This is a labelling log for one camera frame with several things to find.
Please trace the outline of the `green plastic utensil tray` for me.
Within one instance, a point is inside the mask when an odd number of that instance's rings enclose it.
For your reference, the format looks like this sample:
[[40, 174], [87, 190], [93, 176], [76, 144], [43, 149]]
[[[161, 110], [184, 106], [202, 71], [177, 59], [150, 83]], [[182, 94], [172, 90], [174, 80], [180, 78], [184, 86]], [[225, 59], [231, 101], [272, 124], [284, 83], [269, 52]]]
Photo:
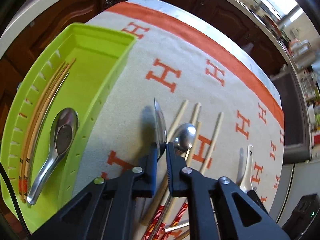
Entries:
[[73, 108], [79, 129], [66, 157], [58, 164], [35, 205], [20, 203], [30, 231], [36, 231], [72, 197], [80, 160], [98, 115], [136, 42], [133, 35], [102, 27], [73, 23], [47, 46], [18, 89], [4, 126], [1, 164], [14, 191], [22, 180], [20, 158], [36, 105], [49, 80], [64, 64], [69, 73], [51, 103], [31, 160], [36, 176], [49, 152], [49, 133], [57, 113]]

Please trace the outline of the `steel soup spoon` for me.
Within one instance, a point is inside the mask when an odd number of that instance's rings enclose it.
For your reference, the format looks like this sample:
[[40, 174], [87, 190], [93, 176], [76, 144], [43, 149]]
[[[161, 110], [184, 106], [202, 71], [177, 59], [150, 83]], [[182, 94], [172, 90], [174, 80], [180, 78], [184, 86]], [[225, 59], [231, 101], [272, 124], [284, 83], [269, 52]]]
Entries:
[[78, 128], [79, 119], [73, 108], [64, 108], [56, 115], [50, 130], [48, 157], [27, 194], [28, 204], [36, 204], [45, 183], [71, 148]]

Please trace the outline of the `white ceramic soup spoon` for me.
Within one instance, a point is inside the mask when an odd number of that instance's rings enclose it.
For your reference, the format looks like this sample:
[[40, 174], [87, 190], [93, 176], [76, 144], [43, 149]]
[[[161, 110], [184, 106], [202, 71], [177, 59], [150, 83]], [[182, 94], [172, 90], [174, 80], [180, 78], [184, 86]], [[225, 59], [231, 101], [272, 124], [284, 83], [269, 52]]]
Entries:
[[242, 177], [242, 181], [239, 185], [239, 188], [244, 193], [247, 193], [248, 191], [253, 190], [253, 186], [251, 182], [252, 163], [253, 163], [253, 146], [248, 145], [245, 171]]

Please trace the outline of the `large hammered steel spoon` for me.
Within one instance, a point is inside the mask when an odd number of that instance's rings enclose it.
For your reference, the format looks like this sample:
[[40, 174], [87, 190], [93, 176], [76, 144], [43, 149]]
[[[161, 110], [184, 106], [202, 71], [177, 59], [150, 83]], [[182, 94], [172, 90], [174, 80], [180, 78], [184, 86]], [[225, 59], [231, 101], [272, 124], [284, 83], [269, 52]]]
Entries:
[[158, 140], [158, 157], [159, 161], [166, 149], [167, 144], [167, 128], [165, 124], [164, 115], [160, 107], [159, 102], [154, 98], [154, 108], [155, 108], [155, 117], [156, 117], [156, 136]]

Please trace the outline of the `orange beige H-pattern cloth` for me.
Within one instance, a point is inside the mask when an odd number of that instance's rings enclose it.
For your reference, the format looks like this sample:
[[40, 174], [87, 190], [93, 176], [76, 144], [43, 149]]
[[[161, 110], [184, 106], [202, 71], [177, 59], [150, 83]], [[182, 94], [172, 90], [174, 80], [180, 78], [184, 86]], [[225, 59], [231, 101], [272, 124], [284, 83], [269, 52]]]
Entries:
[[73, 193], [97, 176], [116, 178], [144, 154], [153, 141], [155, 100], [167, 126], [184, 102], [183, 123], [200, 103], [201, 129], [192, 168], [202, 166], [217, 116], [223, 113], [205, 174], [239, 183], [247, 146], [252, 145], [251, 181], [270, 209], [283, 164], [284, 113], [279, 93], [265, 73], [184, 21], [141, 5], [120, 3], [89, 24], [132, 34], [137, 41], [93, 127]]

